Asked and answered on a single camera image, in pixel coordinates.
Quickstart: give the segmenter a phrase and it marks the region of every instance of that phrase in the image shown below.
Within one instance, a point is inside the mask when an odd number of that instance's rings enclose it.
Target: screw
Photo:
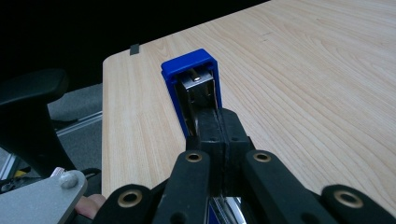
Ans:
[[[77,184],[78,178],[72,172],[66,172],[61,174],[58,181],[63,189],[71,189]]]

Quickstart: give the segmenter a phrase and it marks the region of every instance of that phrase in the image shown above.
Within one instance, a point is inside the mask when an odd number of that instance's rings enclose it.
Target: metal ring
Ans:
[[[353,201],[347,200],[345,198],[343,198],[343,195],[346,195],[350,198],[353,199]],[[334,192],[334,198],[341,204],[351,207],[351,208],[361,208],[363,207],[363,201],[361,200],[361,198],[359,198],[358,196],[356,196],[355,194],[346,191],[346,190],[337,190]]]
[[[129,195],[133,195],[134,198],[132,200],[125,200],[125,197]],[[142,198],[143,198],[142,191],[138,189],[129,189],[120,195],[118,203],[120,207],[124,207],[124,208],[133,207],[139,204],[140,201],[142,201]]]
[[[202,159],[202,156],[198,153],[187,154],[186,160],[190,162],[198,162]]]
[[[258,152],[253,155],[254,160],[261,161],[261,162],[268,162],[271,160],[271,157],[265,153]]]

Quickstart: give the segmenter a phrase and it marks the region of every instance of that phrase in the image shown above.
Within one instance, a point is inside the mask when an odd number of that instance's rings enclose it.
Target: chair armrest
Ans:
[[[0,83],[0,108],[48,104],[61,98],[69,80],[63,69],[44,69]]]

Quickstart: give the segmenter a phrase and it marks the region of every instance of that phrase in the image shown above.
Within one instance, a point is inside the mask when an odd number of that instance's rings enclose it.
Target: light wood tabletop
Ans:
[[[108,57],[105,196],[169,177],[185,138],[161,64],[196,49],[218,61],[223,107],[257,149],[307,189],[347,185],[396,216],[393,0],[274,0]]]

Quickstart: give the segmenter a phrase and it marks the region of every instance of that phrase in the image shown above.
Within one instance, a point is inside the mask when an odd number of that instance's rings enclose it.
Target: black chair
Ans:
[[[55,167],[76,170],[59,141],[47,104],[67,91],[63,69],[45,69],[0,83],[0,147],[24,160],[40,176]]]

